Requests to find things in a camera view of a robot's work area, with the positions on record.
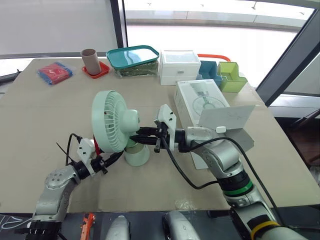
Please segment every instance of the robotic arm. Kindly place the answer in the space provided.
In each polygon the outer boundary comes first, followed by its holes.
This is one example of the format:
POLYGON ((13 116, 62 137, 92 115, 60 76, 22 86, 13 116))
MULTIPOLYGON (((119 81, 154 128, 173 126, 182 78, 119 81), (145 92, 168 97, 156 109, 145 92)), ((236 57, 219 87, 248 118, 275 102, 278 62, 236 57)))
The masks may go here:
POLYGON ((211 142, 220 135, 205 127, 173 129, 172 126, 176 126, 171 123, 172 119, 172 111, 163 105, 155 120, 157 128, 140 128, 138 135, 131 139, 138 143, 155 145, 155 152, 160 149, 169 152, 167 143, 170 143, 171 147, 174 139, 180 152, 192 151, 201 156, 231 206, 230 216, 244 240, 306 240, 290 228, 277 223, 259 190, 244 170, 239 152, 232 142, 225 139, 211 142))
MULTIPOLYGON (((130 138, 137 143, 154 145, 156 153, 166 149, 170 157, 173 157, 171 150, 175 145, 180 152, 193 151, 201 156, 231 206, 230 216, 244 240, 306 240, 276 222, 259 190, 245 172, 234 144, 224 139, 210 142, 219 136, 209 128, 176 128, 176 116, 166 104, 161 106, 155 123, 157 127, 141 127, 137 135, 130 138)), ((108 160, 103 160, 99 155, 92 159, 94 152, 93 143, 83 138, 77 151, 81 161, 48 175, 30 227, 19 231, 27 234, 26 240, 56 240, 72 190, 88 176, 94 176, 99 171, 107 173, 107 167, 123 153, 114 153, 108 160)))

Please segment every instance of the black cable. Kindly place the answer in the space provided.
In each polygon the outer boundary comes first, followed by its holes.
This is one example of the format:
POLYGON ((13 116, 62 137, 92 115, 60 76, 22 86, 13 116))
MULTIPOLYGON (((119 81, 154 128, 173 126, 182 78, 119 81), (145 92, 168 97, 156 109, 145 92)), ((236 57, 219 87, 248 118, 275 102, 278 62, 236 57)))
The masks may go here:
POLYGON ((186 182, 191 186, 193 187, 194 189, 197 189, 197 190, 200 190, 200 189, 203 189, 211 184, 217 184, 218 181, 210 181, 210 182, 207 182, 201 186, 196 186, 193 184, 193 182, 187 177, 187 175, 183 172, 183 170, 179 167, 178 163, 176 162, 176 159, 175 157, 173 156, 172 152, 170 151, 170 148, 166 142, 166 139, 162 136, 161 137, 161 141, 162 141, 162 144, 164 146, 164 148, 166 149, 166 151, 168 152, 169 154, 169 157, 173 163, 173 165, 175 166, 175 168, 178 170, 178 172, 181 174, 181 176, 186 180, 186 182))
POLYGON ((75 138, 77 139, 78 143, 80 143, 80 141, 81 141, 81 139, 82 139, 82 137, 80 137, 80 136, 78 136, 78 135, 76 135, 76 134, 74 134, 74 133, 71 133, 71 134, 70 134, 70 136, 69 136, 69 141, 68 141, 68 146, 67 146, 67 148, 66 148, 66 156, 65 156, 65 165, 66 165, 66 166, 69 164, 69 151, 70 151, 70 144, 71 144, 71 139, 72 139, 72 137, 75 137, 75 138))
POLYGON ((58 233, 59 238, 61 238, 62 240, 68 240, 65 236, 62 235, 61 232, 58 233))
MULTIPOLYGON (((61 149, 62 152, 64 152, 65 155, 67 155, 66 151, 59 145, 59 143, 56 142, 56 144, 58 145, 58 147, 61 149)), ((71 162, 76 162, 75 160, 73 160, 70 156, 69 159, 71 160, 71 162)))
POLYGON ((232 138, 230 137, 226 137, 226 136, 222 136, 222 137, 217 137, 217 138, 213 138, 213 139, 210 139, 210 140, 207 140, 207 141, 204 141, 202 143, 199 143, 193 147, 190 148, 190 150, 195 150, 197 148, 200 148, 202 147, 203 145, 206 145, 206 144, 210 144, 212 142, 215 142, 215 141, 219 141, 219 140, 228 140, 230 142, 232 142, 234 145, 236 145, 236 147, 239 149, 239 151, 241 152, 241 154, 243 155, 244 159, 246 160, 246 162, 248 163, 253 175, 255 176, 255 178, 257 179, 257 181, 259 182, 259 184, 261 185, 263 191, 265 192, 265 194, 267 195, 268 199, 270 200, 273 208, 274 208, 274 211, 276 212, 276 214, 278 215, 278 218, 280 220, 280 223, 283 225, 284 224, 284 219, 282 218, 282 216, 280 215, 279 213, 279 209, 275 203, 275 201, 273 200, 273 198, 271 197, 270 193, 268 192, 267 188, 265 187, 264 183, 262 182, 262 180, 260 179, 260 177, 258 176, 257 172, 255 171, 254 167, 252 166, 248 156, 246 155, 245 151, 243 150, 243 148, 239 145, 239 143, 237 143, 235 140, 233 140, 232 138))

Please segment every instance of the green desk organizer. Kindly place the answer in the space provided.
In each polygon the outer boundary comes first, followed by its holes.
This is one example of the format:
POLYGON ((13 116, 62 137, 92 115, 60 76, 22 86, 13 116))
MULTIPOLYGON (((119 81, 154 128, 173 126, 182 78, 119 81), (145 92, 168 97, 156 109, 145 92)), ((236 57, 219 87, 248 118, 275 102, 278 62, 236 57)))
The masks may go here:
POLYGON ((248 82, 245 77, 239 76, 239 67, 236 62, 221 61, 217 73, 224 76, 219 86, 221 92, 238 93, 248 82))

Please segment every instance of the beige tabletop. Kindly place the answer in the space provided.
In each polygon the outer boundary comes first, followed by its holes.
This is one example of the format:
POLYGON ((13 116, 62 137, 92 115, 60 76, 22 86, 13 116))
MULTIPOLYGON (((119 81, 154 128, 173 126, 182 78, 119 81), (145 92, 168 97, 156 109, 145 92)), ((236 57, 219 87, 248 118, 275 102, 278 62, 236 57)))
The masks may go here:
MULTIPOLYGON (((76 67, 75 75, 57 85, 47 85, 37 69, 56 61, 34 59, 0 99, 0 212, 31 213, 43 191, 46 176, 63 168, 70 133, 92 138, 91 105, 97 92, 116 90, 129 108, 140 113, 142 127, 154 127, 159 106, 168 104, 177 114, 175 86, 161 86, 156 77, 118 78, 109 74, 91 79, 82 73, 81 59, 63 59, 76 67)), ((254 168, 279 206, 320 203, 320 188, 288 138, 248 84, 240 93, 224 93, 231 106, 256 105, 245 130, 254 140, 247 152, 254 168)), ((70 155, 77 158, 76 142, 70 155)), ((228 209, 218 185, 191 188, 163 150, 140 167, 123 157, 106 175, 88 177, 71 195, 70 212, 120 212, 156 210, 228 209)), ((215 178, 196 170, 190 153, 174 153, 178 163, 197 185, 215 178)), ((244 162, 254 183, 256 179, 244 162)))

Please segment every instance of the lid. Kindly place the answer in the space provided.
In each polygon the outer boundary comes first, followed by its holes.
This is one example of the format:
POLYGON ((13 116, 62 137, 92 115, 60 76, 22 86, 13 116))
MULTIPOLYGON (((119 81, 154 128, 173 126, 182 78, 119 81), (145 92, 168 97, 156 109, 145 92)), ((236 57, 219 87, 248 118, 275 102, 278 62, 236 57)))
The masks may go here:
POLYGON ((164 50, 162 54, 164 62, 168 64, 200 63, 198 56, 192 50, 164 50))
POLYGON ((113 68, 126 69, 155 61, 159 57, 159 52, 151 46, 139 45, 110 50, 106 53, 106 57, 113 68))

